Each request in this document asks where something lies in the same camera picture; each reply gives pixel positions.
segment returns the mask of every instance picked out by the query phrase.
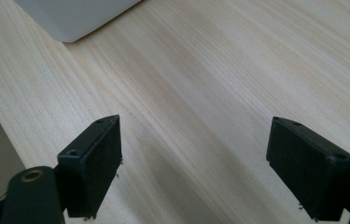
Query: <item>screw hole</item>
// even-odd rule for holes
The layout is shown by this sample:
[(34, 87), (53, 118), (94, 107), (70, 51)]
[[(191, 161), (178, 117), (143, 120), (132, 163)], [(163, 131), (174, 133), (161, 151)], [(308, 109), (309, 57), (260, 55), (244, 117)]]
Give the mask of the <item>screw hole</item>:
[(38, 178), (40, 178), (43, 175), (43, 173), (44, 172), (42, 170), (29, 171), (28, 173), (21, 176), (21, 181), (25, 183), (35, 181)]
[(78, 155), (78, 152), (76, 150), (70, 150), (69, 152), (67, 152), (67, 155), (70, 155), (70, 156), (77, 156)]
[(334, 154), (334, 157), (338, 158), (338, 159), (341, 159), (341, 160), (344, 160), (346, 159), (346, 156), (344, 156), (343, 154)]

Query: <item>wooden table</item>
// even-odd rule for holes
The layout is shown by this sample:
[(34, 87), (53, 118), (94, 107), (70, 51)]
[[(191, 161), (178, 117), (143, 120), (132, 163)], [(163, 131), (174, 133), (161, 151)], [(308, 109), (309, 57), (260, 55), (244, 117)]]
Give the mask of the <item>wooden table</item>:
[(0, 122), (25, 165), (113, 114), (124, 165), (93, 223), (314, 223), (265, 153), (273, 116), (350, 152), (350, 1), (145, 0), (63, 44), (0, 0)]

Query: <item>white object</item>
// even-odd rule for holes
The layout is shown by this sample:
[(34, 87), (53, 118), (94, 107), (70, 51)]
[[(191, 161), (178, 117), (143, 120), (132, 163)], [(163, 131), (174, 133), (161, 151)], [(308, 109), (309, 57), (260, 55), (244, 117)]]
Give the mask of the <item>white object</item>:
[(140, 0), (15, 0), (52, 38), (73, 42)]

